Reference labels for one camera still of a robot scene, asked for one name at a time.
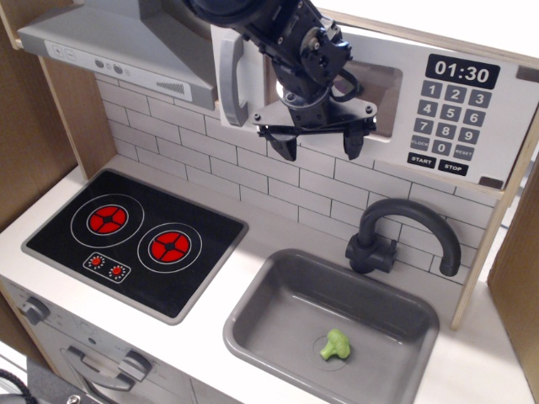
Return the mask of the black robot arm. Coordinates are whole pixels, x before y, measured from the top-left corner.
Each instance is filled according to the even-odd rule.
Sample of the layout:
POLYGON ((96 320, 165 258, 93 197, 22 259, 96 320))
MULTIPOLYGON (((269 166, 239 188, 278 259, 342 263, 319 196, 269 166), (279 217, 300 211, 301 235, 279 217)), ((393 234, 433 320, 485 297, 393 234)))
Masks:
POLYGON ((350 43, 310 1, 188 1, 196 17, 233 29, 271 60, 283 93, 251 118, 259 136, 288 161, 298 136, 340 133, 349 159, 376 128, 377 107, 346 69, 350 43))

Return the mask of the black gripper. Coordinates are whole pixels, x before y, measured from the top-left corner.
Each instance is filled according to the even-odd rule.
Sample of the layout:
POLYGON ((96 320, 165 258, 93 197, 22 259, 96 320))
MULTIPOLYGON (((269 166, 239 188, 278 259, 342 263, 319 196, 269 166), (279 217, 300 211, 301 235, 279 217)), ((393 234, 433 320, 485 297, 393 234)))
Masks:
POLYGON ((354 160, 362 150, 364 132, 374 129, 377 112, 374 103, 359 98, 340 103, 326 94, 309 104, 287 94, 251 114, 251 123, 289 162, 296 160, 298 136, 343 132, 344 152, 354 160))

